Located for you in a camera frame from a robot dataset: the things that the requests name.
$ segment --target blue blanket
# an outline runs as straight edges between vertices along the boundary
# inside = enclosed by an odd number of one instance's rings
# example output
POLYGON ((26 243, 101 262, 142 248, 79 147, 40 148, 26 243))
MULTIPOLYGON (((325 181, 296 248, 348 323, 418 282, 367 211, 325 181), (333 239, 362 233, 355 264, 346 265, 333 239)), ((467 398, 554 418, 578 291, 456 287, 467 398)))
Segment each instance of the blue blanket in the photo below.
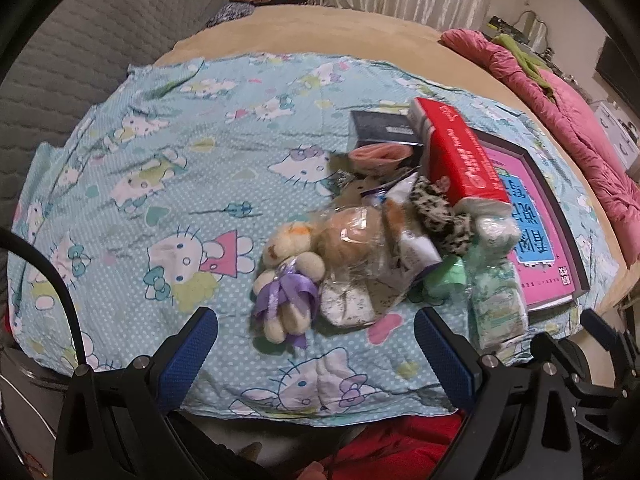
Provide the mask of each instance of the blue blanket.
MULTIPOLYGON (((450 404, 413 336, 419 296, 362 330, 318 319, 306 349, 270 344, 250 325, 262 246, 277 226, 331 199, 329 154, 346 149, 350 111, 403 113, 417 95, 525 146, 578 240, 591 291, 500 353, 524 359, 536 332, 574 332, 617 271, 585 190, 524 113, 384 62, 261 54, 131 68, 64 148, 38 148, 14 232, 62 275, 97 370, 152 354, 197 306, 215 310, 218 341, 184 403, 193 413, 318 426, 445 413, 450 404)), ((13 255, 8 277, 18 342, 71 374, 76 355, 52 286, 13 255)), ((468 335, 465 305, 437 309, 468 335)))

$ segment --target metal bolt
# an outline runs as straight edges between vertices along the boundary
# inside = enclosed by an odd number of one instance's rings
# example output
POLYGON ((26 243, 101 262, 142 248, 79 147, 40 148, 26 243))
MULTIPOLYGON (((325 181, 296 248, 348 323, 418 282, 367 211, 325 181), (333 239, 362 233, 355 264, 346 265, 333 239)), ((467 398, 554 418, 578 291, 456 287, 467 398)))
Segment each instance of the metal bolt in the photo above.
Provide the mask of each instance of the metal bolt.
POLYGON ((150 361, 151 359, 149 359, 149 357, 147 357, 146 355, 140 355, 133 359, 133 367, 136 370, 144 370, 149 366, 150 361))
POLYGON ((542 365, 542 369, 545 372, 545 374, 555 375, 556 373, 558 373, 558 369, 556 368, 556 365, 553 363, 544 363, 542 365))
POLYGON ((487 368, 496 368, 500 364, 498 358, 495 355, 491 354, 483 355, 481 361, 482 364, 487 368))
POLYGON ((78 377, 83 376, 85 373, 87 373, 89 371, 89 367, 88 365, 79 365, 78 368, 76 368, 75 374, 78 377))

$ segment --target gray quilted fabric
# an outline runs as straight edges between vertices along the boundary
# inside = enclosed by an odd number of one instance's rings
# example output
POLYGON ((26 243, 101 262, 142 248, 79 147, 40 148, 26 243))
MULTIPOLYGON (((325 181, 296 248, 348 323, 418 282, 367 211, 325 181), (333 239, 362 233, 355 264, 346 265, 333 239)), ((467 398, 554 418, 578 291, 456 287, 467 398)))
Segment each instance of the gray quilted fabric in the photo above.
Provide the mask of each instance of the gray quilted fabric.
MULTIPOLYGON (((0 222, 10 226, 41 142, 62 146, 93 104, 204 28, 227 0, 64 0, 37 30, 0 86, 0 222)), ((0 254, 0 315, 6 254, 0 254)))

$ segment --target white cable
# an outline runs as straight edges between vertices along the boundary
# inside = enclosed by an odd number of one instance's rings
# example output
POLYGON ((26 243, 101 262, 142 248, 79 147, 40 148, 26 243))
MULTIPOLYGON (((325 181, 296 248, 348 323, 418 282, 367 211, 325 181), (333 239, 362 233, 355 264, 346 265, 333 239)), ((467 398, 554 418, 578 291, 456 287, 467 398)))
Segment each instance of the white cable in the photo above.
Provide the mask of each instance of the white cable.
POLYGON ((0 374, 0 379, 2 379, 5 383, 7 383, 9 386, 11 386, 14 389, 15 393, 17 393, 22 398, 22 400, 24 402, 26 402, 27 405, 36 413, 36 415, 40 417, 40 420, 45 425, 45 427, 49 430, 49 433, 53 437, 53 440, 55 440, 56 439, 56 433, 51 429, 51 426, 49 425, 49 423, 46 420, 44 420, 44 417, 42 415, 40 415, 40 412, 36 409, 36 407, 29 402, 29 399, 27 399, 27 397, 25 397, 22 394, 22 392, 18 388, 16 388, 11 383, 11 381, 9 379, 7 379, 4 375, 0 374))

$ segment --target white wall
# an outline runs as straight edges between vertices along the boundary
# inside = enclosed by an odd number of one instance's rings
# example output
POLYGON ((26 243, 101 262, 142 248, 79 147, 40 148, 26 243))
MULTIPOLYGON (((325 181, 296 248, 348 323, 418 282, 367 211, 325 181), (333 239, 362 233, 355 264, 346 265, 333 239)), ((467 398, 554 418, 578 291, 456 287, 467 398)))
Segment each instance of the white wall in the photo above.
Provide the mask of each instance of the white wall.
POLYGON ((594 100, 615 102, 618 109, 613 105, 609 108, 620 119, 640 126, 638 117, 595 70, 607 35, 583 4, 578 0, 492 0, 488 15, 495 14, 514 23, 523 10, 529 9, 548 25, 549 44, 556 52, 553 62, 563 72, 573 75, 594 100))

